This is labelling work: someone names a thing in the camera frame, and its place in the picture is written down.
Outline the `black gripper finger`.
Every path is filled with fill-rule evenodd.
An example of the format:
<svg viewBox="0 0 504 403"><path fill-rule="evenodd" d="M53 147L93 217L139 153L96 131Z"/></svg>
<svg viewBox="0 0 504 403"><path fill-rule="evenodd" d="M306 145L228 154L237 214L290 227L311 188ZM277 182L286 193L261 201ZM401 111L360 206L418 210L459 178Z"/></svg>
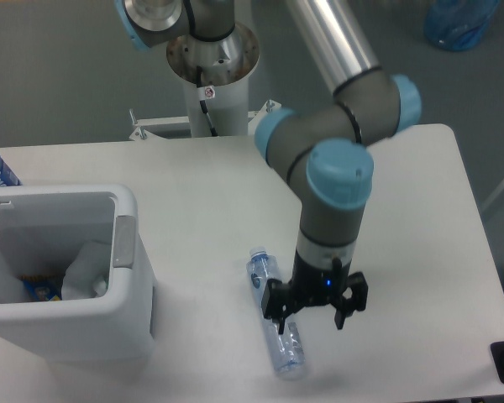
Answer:
<svg viewBox="0 0 504 403"><path fill-rule="evenodd" d="M297 312L297 303L291 283L285 283L275 278L268 279L261 300L261 310L264 319L276 324L277 332L283 334L286 319Z"/></svg>
<svg viewBox="0 0 504 403"><path fill-rule="evenodd" d="M343 275L337 290L330 297L330 305L335 309L334 323L338 330L344 328L345 321L355 311L366 309L369 286L362 272Z"/></svg>

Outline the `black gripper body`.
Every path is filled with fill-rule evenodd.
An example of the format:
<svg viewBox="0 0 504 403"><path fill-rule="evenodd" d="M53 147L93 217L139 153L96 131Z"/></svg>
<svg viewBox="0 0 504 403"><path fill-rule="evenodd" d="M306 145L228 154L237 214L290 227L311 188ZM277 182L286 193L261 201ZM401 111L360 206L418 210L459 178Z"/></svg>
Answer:
<svg viewBox="0 0 504 403"><path fill-rule="evenodd" d="M307 263L296 252L291 275L291 308L332 305L340 309L345 303L343 293L347 288L351 261L343 263L339 258L332 258L327 269Z"/></svg>

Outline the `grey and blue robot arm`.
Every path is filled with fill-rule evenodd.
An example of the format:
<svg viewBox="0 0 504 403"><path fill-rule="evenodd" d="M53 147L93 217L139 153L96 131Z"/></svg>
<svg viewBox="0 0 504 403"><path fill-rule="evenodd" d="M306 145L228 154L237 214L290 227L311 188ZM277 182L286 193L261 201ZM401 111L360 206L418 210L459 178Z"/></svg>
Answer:
<svg viewBox="0 0 504 403"><path fill-rule="evenodd" d="M232 1L118 1L131 42L166 47L169 65L186 88L195 137L243 134L248 98L227 95L255 69L259 46L235 18ZM374 163L368 147L416 124L421 98L405 76L381 68L345 1L290 1L287 7L333 96L333 105L301 115L267 113L255 129L266 164L302 204L291 279L268 280L261 300L266 319L286 319L311 306L333 306L334 321L366 307L368 285L349 267Z"/></svg>

